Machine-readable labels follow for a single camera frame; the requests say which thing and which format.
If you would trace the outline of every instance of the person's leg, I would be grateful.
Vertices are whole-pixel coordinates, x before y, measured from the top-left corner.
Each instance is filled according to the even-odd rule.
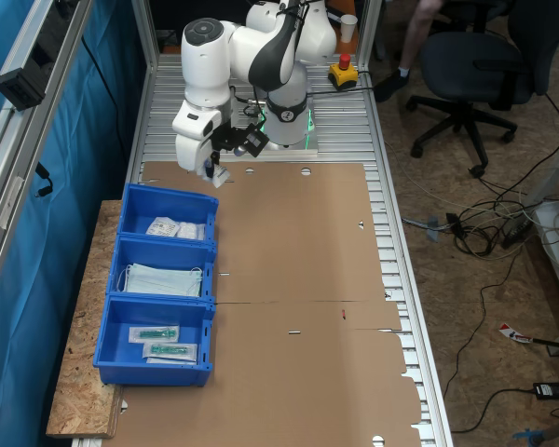
[[[445,0],[420,0],[418,2],[406,31],[400,67],[390,77],[375,86],[375,99],[378,102],[388,100],[394,92],[408,83],[410,67],[427,40],[430,25],[443,3]]]

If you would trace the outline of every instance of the chair base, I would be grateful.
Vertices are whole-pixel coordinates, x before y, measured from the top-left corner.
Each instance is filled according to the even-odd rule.
[[[484,174],[484,169],[486,168],[486,165],[488,165],[488,156],[486,155],[483,139],[478,132],[476,123],[486,123],[492,126],[507,129],[508,131],[502,137],[504,142],[512,142],[513,137],[515,136],[515,131],[518,129],[515,123],[493,114],[489,114],[488,112],[476,110],[473,105],[468,102],[449,102],[435,100],[432,98],[424,98],[422,96],[412,96],[408,100],[408,103],[406,103],[406,109],[413,112],[419,104],[441,110],[442,112],[449,114],[449,116],[437,126],[418,137],[414,141],[414,146],[412,147],[410,155],[414,158],[422,157],[424,152],[423,144],[425,142],[451,127],[454,128],[455,133],[458,133],[463,127],[470,135],[474,149],[481,160],[480,165],[476,165],[469,169],[470,174],[477,179]]]

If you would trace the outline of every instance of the black shoe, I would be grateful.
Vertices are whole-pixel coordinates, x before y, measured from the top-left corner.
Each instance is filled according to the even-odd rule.
[[[375,101],[387,101],[391,98],[393,93],[408,84],[408,77],[410,77],[410,75],[403,77],[400,75],[400,70],[396,70],[390,77],[379,82],[373,88],[373,91],[375,92]]]

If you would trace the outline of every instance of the green syringe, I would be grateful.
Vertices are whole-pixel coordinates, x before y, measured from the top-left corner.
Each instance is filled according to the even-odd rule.
[[[188,354],[188,346],[165,346],[165,345],[152,345],[151,354]]]
[[[140,331],[139,338],[174,338],[176,331],[174,329],[159,329],[155,331]]]

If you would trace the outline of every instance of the red button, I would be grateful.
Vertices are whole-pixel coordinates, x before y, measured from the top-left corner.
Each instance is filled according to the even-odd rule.
[[[340,70],[347,70],[350,66],[350,55],[349,54],[342,54],[339,57],[339,68]]]

